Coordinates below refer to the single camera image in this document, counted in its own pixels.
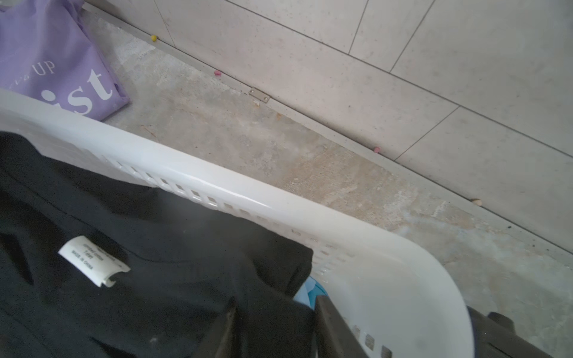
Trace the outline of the purple t-shirt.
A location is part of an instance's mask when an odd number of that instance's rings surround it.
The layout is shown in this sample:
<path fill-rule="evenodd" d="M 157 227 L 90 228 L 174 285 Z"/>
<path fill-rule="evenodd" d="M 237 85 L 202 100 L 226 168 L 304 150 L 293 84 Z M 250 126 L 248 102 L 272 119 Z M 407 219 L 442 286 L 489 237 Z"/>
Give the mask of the purple t-shirt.
<path fill-rule="evenodd" d="M 84 26 L 83 5 L 1 6 L 1 88 L 102 121 L 130 98 Z"/>

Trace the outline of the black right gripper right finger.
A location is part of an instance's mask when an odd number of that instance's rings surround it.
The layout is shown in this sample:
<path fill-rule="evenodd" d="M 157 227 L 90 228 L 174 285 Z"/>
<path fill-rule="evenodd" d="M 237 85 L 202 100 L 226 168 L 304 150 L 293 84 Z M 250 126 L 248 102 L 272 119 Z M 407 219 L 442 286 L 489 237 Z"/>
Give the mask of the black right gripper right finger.
<path fill-rule="evenodd" d="M 328 296 L 316 297 L 314 316 L 318 357 L 367 357 L 365 350 Z"/>

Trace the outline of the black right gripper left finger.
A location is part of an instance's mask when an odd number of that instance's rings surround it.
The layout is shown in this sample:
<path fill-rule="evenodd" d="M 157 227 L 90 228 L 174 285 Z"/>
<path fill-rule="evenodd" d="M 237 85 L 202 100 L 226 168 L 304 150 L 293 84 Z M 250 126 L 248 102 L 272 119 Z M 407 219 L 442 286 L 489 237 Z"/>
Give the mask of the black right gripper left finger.
<path fill-rule="evenodd" d="M 193 357 L 237 357 L 237 303 L 233 298 L 210 326 Z"/>

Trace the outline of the black t-shirt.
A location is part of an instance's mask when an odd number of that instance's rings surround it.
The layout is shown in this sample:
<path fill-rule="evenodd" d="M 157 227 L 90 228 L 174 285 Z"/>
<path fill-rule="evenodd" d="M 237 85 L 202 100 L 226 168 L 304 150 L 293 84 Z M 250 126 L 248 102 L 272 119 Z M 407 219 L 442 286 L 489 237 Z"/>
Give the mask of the black t-shirt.
<path fill-rule="evenodd" d="M 312 357 L 313 252 L 1 134 L 1 355 L 192 357 L 230 301 L 241 357 Z"/>

